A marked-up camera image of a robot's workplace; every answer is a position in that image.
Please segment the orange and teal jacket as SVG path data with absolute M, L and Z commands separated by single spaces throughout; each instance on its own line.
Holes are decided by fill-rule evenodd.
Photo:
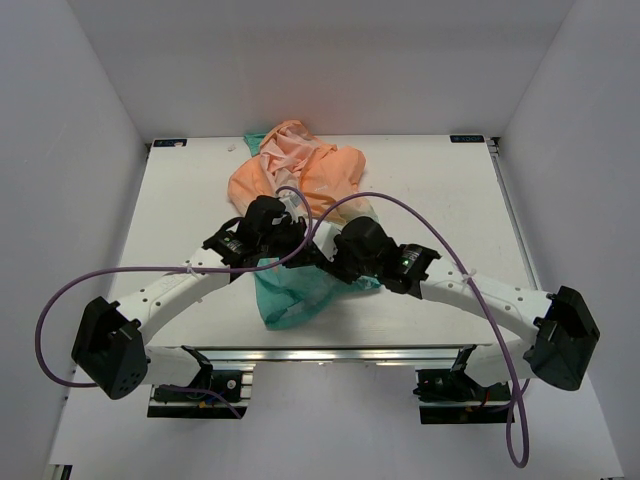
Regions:
M 251 157 L 228 181 L 227 195 L 240 214 L 260 195 L 291 200 L 296 211 L 315 219 L 342 198 L 359 191 L 366 167 L 364 154 L 314 136 L 302 122 L 285 121 L 267 133 L 244 136 Z M 380 283 L 362 278 L 345 284 L 314 266 L 283 266 L 254 274 L 260 316 L 269 330 L 299 327 L 335 300 L 374 293 Z

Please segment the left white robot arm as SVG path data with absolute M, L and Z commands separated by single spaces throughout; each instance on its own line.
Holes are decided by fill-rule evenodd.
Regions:
M 178 387 L 188 398 L 202 398 L 212 378 L 205 356 L 188 346 L 153 347 L 152 338 L 260 259 L 281 259 L 298 250 L 307 231 L 307 221 L 284 200 L 258 197 L 244 216 L 226 222 L 177 271 L 118 300 L 92 300 L 83 312 L 72 359 L 112 400 L 147 384 Z

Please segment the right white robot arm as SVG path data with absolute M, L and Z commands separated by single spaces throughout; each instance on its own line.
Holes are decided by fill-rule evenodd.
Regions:
M 323 224 L 313 242 L 348 280 L 371 277 L 394 293 L 492 318 L 515 335 L 504 344 L 462 349 L 451 374 L 459 396 L 475 398 L 512 373 L 565 391 L 581 387 L 600 331 L 578 291 L 563 286 L 549 293 L 463 273 L 435 250 L 396 243 L 367 216 L 342 229 Z

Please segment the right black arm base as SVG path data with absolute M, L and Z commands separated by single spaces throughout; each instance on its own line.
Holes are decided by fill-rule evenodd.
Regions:
M 509 424 L 511 393 L 506 383 L 483 387 L 465 372 L 475 346 L 462 348 L 448 368 L 417 368 L 413 394 L 422 425 Z

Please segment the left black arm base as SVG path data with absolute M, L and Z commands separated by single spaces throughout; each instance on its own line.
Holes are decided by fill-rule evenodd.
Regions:
M 149 418 L 240 420 L 246 414 L 252 365 L 215 363 L 189 346 L 150 347 L 147 360 Z

